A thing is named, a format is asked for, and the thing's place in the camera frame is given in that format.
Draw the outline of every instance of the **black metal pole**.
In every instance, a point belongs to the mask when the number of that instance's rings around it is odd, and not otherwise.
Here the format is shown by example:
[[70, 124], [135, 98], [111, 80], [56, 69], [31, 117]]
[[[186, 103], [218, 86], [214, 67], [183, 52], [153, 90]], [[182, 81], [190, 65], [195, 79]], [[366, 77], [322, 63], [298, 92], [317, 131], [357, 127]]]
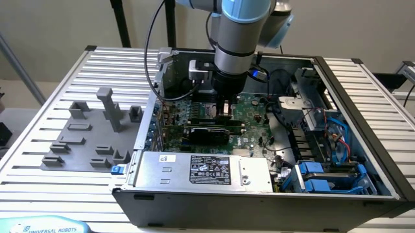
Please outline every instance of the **black metal pole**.
[[124, 8], [123, 8], [123, 0], [111, 0], [111, 6], [115, 11], [116, 26], [118, 26], [118, 32], [119, 32], [119, 37], [122, 39], [123, 47], [131, 48], [128, 28], [127, 28]]
[[166, 25], [167, 25], [167, 42], [169, 46], [177, 47], [177, 16], [175, 16], [177, 2], [175, 0], [166, 0]]

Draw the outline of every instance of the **power supply label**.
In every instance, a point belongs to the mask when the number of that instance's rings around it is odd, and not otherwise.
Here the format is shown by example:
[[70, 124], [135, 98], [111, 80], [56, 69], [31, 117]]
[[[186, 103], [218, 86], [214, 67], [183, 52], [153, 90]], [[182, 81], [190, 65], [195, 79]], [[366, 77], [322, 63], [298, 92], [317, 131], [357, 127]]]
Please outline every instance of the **power supply label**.
[[190, 161], [190, 182], [231, 185], [230, 158], [193, 155]]

